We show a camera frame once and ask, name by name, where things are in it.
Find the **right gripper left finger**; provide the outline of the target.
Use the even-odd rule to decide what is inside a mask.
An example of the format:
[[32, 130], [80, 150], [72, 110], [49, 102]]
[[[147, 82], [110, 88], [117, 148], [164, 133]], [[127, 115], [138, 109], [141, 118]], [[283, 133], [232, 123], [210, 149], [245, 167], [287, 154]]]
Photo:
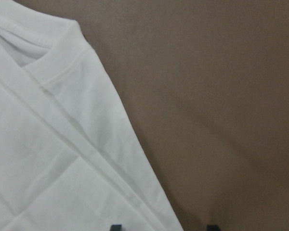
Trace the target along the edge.
[[122, 225], [121, 224], [113, 224], [110, 227], [110, 231], [122, 231]]

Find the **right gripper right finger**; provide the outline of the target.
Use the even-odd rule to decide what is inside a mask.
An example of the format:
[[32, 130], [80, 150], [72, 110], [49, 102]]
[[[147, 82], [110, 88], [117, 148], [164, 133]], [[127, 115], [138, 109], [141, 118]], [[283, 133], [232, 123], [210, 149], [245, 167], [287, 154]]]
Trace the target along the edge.
[[206, 231], [219, 231], [219, 226], [218, 225], [207, 225]]

